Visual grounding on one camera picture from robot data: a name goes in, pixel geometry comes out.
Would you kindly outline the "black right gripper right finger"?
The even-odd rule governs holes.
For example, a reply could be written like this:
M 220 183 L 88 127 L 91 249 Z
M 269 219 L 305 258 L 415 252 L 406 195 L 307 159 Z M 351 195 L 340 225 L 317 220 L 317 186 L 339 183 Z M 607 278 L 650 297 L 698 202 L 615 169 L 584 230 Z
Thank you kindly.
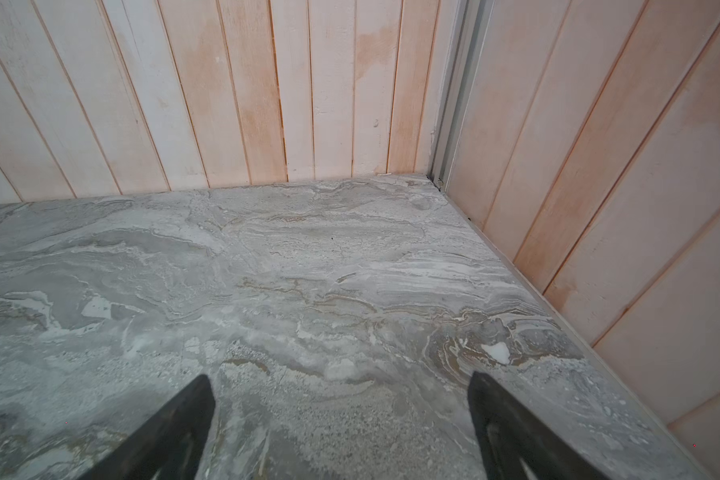
M 489 374 L 472 374 L 467 398 L 489 479 L 606 477 Z

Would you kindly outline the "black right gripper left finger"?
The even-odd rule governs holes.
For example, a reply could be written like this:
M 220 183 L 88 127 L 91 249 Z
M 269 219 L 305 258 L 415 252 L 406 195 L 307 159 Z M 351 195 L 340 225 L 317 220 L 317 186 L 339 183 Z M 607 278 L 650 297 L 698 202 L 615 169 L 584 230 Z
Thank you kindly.
M 208 439 L 215 398 L 201 374 L 165 403 L 83 479 L 193 479 Z

